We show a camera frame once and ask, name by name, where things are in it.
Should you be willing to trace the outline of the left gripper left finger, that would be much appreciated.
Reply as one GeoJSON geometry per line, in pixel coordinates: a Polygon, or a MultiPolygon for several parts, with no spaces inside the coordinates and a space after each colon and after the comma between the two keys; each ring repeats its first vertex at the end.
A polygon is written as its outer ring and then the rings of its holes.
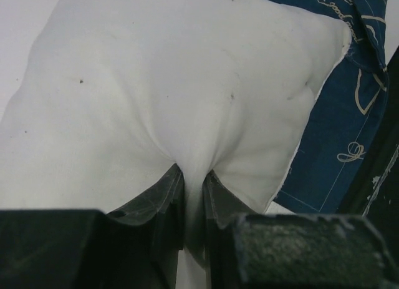
{"type": "Polygon", "coordinates": [[[108,213],[106,288],[175,288],[183,248],[184,178],[174,164],[149,189],[108,213]]]}

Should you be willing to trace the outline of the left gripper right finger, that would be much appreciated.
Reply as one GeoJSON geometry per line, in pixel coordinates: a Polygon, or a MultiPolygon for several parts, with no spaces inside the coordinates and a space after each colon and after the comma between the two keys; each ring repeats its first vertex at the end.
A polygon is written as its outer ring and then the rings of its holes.
{"type": "Polygon", "coordinates": [[[207,288],[240,288],[234,242],[240,215],[255,214],[210,172],[203,183],[207,288]]]}

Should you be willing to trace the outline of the white pillow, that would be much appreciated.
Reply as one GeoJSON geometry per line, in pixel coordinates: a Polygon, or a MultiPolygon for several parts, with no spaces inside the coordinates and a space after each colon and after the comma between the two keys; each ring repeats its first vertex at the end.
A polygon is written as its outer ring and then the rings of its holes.
{"type": "Polygon", "coordinates": [[[111,211],[185,180],[178,288],[204,288],[209,172],[264,213],[351,34],[268,0],[59,0],[1,120],[1,207],[111,211]]]}

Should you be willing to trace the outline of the dark blue embroidered pillowcase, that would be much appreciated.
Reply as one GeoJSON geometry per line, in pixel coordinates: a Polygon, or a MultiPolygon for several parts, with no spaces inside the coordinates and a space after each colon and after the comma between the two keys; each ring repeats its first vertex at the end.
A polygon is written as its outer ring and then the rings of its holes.
{"type": "Polygon", "coordinates": [[[334,213],[380,126],[388,99],[388,0],[271,0],[342,20],[349,53],[327,79],[276,203],[297,213],[334,213]]]}

